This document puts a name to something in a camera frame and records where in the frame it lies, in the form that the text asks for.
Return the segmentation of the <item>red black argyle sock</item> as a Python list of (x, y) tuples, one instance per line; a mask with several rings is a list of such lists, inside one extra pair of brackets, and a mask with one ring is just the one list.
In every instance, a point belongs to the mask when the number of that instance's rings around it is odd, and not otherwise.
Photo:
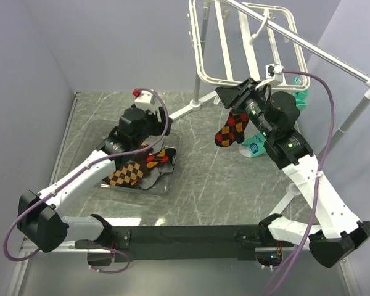
[(146, 166), (148, 169), (153, 169), (155, 167), (160, 167), (167, 163), (174, 165), (176, 161), (176, 149), (173, 147), (168, 147), (160, 152), (151, 154), (146, 158)]
[(249, 118), (244, 113), (229, 112), (224, 126), (215, 134), (215, 144), (218, 147), (229, 147), (234, 142), (242, 144), (245, 140), (245, 129)]

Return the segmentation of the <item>white clip sock hanger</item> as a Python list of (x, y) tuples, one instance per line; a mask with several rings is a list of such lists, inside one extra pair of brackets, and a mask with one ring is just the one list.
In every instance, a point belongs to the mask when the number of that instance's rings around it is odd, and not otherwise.
[[(240, 33), (242, 37), (242, 46), (245, 52), (246, 63), (250, 72), (250, 76), (256, 80), (260, 80), (260, 71), (257, 64), (257, 57), (255, 55), (255, 50), (253, 48), (253, 44), (255, 40), (257, 40), (262, 31), (267, 31), (269, 44), (271, 48), (271, 52), (273, 55), (274, 65), (281, 64), (281, 58), (279, 56), (279, 51), (277, 47), (276, 38), (274, 35), (274, 30), (268, 26), (268, 22), (270, 20), (275, 19), (273, 15), (274, 12), (278, 12), (282, 14), (289, 26), (289, 31), (293, 34), (297, 34), (297, 26), (295, 24), (295, 18), (291, 11), (285, 7), (281, 6), (272, 6), (272, 5), (265, 5), (265, 4), (255, 4), (250, 2), (243, 3), (245, 7), (249, 9), (258, 9), (263, 11), (263, 15), (261, 17), (261, 25), (259, 26), (258, 30), (254, 33), (250, 31), (248, 17), (249, 15), (239, 11), (239, 25), (240, 25)], [(207, 29), (208, 29), (208, 21), (210, 15), (210, 8), (211, 6), (215, 7), (216, 12), (216, 19), (218, 25), (218, 33), (220, 36), (220, 43), (221, 43), (221, 51), (223, 54), (223, 63), (224, 69), (226, 73), (226, 78), (213, 78), (209, 76), (205, 72), (205, 65), (204, 65), (204, 50), (205, 50), (205, 38), (207, 36)], [(238, 84), (233, 78), (232, 74), (232, 67), (231, 61), (229, 56), (229, 49), (227, 44), (226, 38), (226, 31), (224, 27), (225, 23), (225, 16), (222, 12), (222, 5), (220, 1), (205, 1), (203, 5), (203, 20), (202, 25), (199, 26), (199, 21), (197, 18), (197, 10), (195, 1), (188, 2), (189, 13), (187, 14), (188, 21), (189, 21), (189, 36), (191, 39), (192, 47), (194, 49), (195, 55), (195, 62), (196, 62), (196, 78), (195, 78), (195, 87), (194, 91), (197, 92), (200, 90), (200, 84), (202, 82), (210, 85), (216, 86), (234, 86)]]

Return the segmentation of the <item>teal patterned sock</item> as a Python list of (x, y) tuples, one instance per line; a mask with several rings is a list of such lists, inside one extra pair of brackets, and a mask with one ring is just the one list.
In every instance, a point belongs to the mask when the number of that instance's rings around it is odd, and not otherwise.
[(296, 106), (300, 112), (304, 111), (308, 104), (305, 102), (305, 99), (308, 97), (308, 90), (305, 91), (294, 91), (292, 93), (296, 100)]
[(240, 145), (239, 152), (243, 157), (259, 157), (266, 152), (265, 141), (266, 138), (261, 133), (254, 134)]

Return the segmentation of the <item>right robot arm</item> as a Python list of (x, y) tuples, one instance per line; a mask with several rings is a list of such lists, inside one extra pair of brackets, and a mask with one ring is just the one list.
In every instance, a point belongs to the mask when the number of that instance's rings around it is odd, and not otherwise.
[(239, 140), (247, 123), (266, 139), (268, 157), (294, 183), (313, 212), (305, 224), (273, 213), (260, 222), (259, 241), (277, 241), (306, 247), (318, 263), (331, 268), (370, 238), (370, 221), (361, 221), (344, 203), (327, 179), (313, 149), (295, 129), (300, 116), (296, 98), (285, 91), (272, 92), (271, 85), (247, 78), (237, 86), (215, 89), (230, 111), (226, 126), (215, 136), (221, 147)]

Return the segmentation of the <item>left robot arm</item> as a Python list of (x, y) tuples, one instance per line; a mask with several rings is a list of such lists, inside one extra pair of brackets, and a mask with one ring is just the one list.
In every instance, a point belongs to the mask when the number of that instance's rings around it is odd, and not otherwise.
[(107, 246), (112, 227), (103, 217), (68, 217), (65, 210), (122, 167), (149, 136), (168, 135), (171, 123), (166, 107), (155, 112), (135, 105), (126, 109), (118, 125), (83, 163), (39, 193), (27, 191), (20, 197), (17, 228), (45, 253), (66, 241), (89, 240), (98, 248)]

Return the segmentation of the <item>grey sock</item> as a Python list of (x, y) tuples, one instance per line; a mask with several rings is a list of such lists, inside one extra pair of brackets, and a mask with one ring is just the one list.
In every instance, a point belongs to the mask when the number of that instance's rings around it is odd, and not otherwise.
[(162, 176), (172, 173), (175, 166), (171, 163), (164, 163), (163, 165), (153, 168), (148, 175), (142, 177), (136, 184), (136, 189), (148, 190), (152, 188)]

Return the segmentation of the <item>brown argyle sock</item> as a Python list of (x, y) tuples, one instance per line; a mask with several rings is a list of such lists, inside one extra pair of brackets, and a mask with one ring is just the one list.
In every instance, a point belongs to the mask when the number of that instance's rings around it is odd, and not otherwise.
[(133, 157), (123, 166), (105, 177), (102, 182), (109, 186), (134, 188), (138, 181), (149, 174), (146, 156)]

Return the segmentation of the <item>clear plastic bin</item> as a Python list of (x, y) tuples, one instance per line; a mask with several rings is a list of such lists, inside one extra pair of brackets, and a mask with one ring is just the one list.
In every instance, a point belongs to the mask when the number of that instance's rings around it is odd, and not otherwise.
[[(89, 124), (70, 165), (76, 168), (109, 135), (115, 123), (95, 120)], [(183, 135), (173, 129), (156, 146), (141, 154), (132, 155), (119, 170), (105, 177), (100, 187), (131, 193), (165, 196), (175, 183)]]

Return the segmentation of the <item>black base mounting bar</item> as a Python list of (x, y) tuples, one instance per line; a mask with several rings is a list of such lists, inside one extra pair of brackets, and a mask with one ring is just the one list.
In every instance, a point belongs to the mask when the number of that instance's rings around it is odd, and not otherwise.
[(257, 248), (291, 247), (258, 225), (114, 226), (102, 244), (134, 260), (236, 258), (255, 260)]

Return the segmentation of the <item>silver drying rack stand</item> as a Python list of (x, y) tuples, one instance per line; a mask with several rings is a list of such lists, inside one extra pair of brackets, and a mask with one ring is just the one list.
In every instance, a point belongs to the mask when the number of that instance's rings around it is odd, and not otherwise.
[[(199, 26), (205, 1), (195, 1)], [(249, 15), (252, 33), (261, 25), (263, 11), (243, 3), (281, 6), (279, 1), (220, 1), (225, 16), (225, 31), (233, 78), (241, 82), (251, 77), (242, 46), (238, 12)], [(274, 30), (281, 65), (286, 70), (306, 70), (322, 78), (331, 88), (335, 103), (335, 127), (324, 171), (347, 205), (362, 219), (370, 220), (370, 1), (340, 1), (328, 19), (325, 32), (316, 41), (307, 40), (301, 30), (316, 24), (323, 12), (321, 1), (316, 11), (294, 17), (297, 34), (289, 31), (286, 18), (274, 12), (268, 22)], [(253, 44), (260, 80), (265, 66), (274, 63), (267, 31)], [(205, 72), (213, 78), (226, 78), (215, 7), (211, 6), (204, 50)], [(204, 103), (201, 90), (187, 104), (194, 110)]]

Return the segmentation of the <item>aluminium extrusion rail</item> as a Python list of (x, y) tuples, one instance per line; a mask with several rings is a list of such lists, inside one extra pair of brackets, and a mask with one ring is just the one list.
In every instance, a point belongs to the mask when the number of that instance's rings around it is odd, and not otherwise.
[[(21, 226), (23, 232), (43, 252), (48, 253), (67, 241), (94, 241), (102, 244), (111, 238), (113, 226), (99, 221), (81, 221), (80, 223), (61, 223), (57, 226), (38, 226), (33, 223)], [(277, 231), (267, 231), (273, 239), (298, 245), (303, 237), (306, 224), (285, 221)]]

